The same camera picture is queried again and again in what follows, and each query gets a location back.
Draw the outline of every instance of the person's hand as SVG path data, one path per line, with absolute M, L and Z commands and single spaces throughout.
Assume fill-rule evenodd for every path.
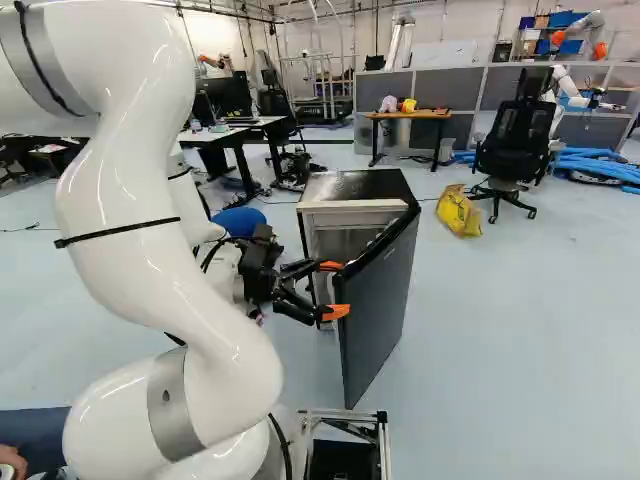
M 16 469 L 16 480 L 27 478 L 27 461 L 18 455 L 18 449 L 0 445 L 0 463 L 6 463 Z

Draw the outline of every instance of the desk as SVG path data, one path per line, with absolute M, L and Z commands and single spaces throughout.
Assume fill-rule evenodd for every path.
M 380 120 L 388 120 L 391 118 L 408 118 L 411 120 L 436 120 L 438 121 L 438 136 L 436 138 L 436 148 L 433 154 L 433 163 L 431 164 L 431 171 L 435 172 L 438 168 L 438 155 L 440 154 L 440 141 L 442 140 L 442 128 L 444 126 L 444 120 L 451 118 L 451 113 L 448 109 L 439 110 L 416 110 L 413 113 L 370 113 L 366 115 L 373 121 L 373 145 L 372 145 L 372 158 L 369 162 L 369 166 L 373 167 L 382 158 L 382 154 L 378 154 L 378 124 Z
M 240 177 L 242 178 L 242 186 L 244 188 L 245 195 L 232 204 L 227 205 L 225 208 L 237 207 L 248 203 L 260 193 L 260 190 L 256 188 L 253 178 L 251 177 L 247 158 L 245 157 L 244 150 L 242 148 L 246 138 L 255 130 L 260 130 L 267 136 L 269 150 L 271 152 L 271 157 L 273 158 L 273 170 L 275 172 L 276 179 L 279 179 L 282 175 L 282 171 L 280 169 L 280 155 L 278 153 L 273 132 L 278 128 L 280 121 L 285 118 L 286 117 L 260 117 L 259 121 L 256 123 L 233 124 L 226 132 L 210 132 L 206 129 L 201 132 L 192 132 L 187 130 L 180 132 L 178 135 L 178 142 L 181 147 L 202 148 L 215 146 L 220 149 L 233 149 L 236 155 L 238 170 L 240 171 Z

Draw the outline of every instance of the black desk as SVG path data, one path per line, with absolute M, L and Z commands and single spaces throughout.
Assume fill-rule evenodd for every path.
M 443 110 L 431 110 L 423 109 L 416 110 L 413 113 L 370 113 L 366 116 L 373 121 L 373 145 L 372 145 L 372 158 L 369 162 L 369 167 L 373 167 L 382 158 L 382 154 L 378 154 L 378 125 L 380 120 L 388 120 L 391 118 L 405 118 L 410 120 L 435 120 L 438 122 L 438 136 L 436 138 L 436 148 L 433 153 L 433 163 L 431 164 L 431 171 L 435 172 L 438 168 L 438 156 L 440 155 L 440 141 L 442 140 L 442 130 L 444 127 L 444 120 L 451 118 L 449 109 Z
M 225 209 L 232 207 L 239 207 L 250 202 L 253 198 L 262 193 L 260 187 L 256 187 L 256 184 L 251 176 L 249 165 L 247 164 L 247 158 L 244 155 L 243 145 L 247 139 L 255 134 L 256 131 L 262 132 L 267 136 L 269 143 L 269 151 L 273 159 L 273 170 L 277 179 L 282 176 L 282 170 L 280 167 L 280 154 L 276 145 L 275 131 L 278 128 L 279 123 L 286 117 L 260 117 L 260 121 L 251 124 L 234 124 L 230 126 L 226 132 L 209 132 L 203 130 L 201 132 L 185 131 L 178 135 L 178 142 L 182 148 L 201 148 L 204 150 L 205 158 L 203 162 L 207 166 L 207 171 L 212 177 L 217 177 L 220 174 L 228 173 L 232 169 L 229 169 L 226 165 L 226 159 L 224 158 L 224 148 L 232 148 L 238 163 L 238 170 L 240 171 L 240 177 L 242 178 L 242 186 L 244 189 L 244 195 L 240 196 L 236 201 L 225 205 Z M 213 166 L 213 163 L 219 162 L 220 168 Z

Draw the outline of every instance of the mini fridge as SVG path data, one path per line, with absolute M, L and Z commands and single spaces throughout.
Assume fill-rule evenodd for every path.
M 296 207 L 304 254 L 344 264 L 314 273 L 316 304 L 348 303 L 337 321 L 346 408 L 402 336 L 420 206 L 399 169 L 312 174 Z

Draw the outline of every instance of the black fridge door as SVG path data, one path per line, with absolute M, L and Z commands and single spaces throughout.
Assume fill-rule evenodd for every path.
M 402 336 L 420 207 L 409 209 L 334 277 L 346 408 L 367 391 Z

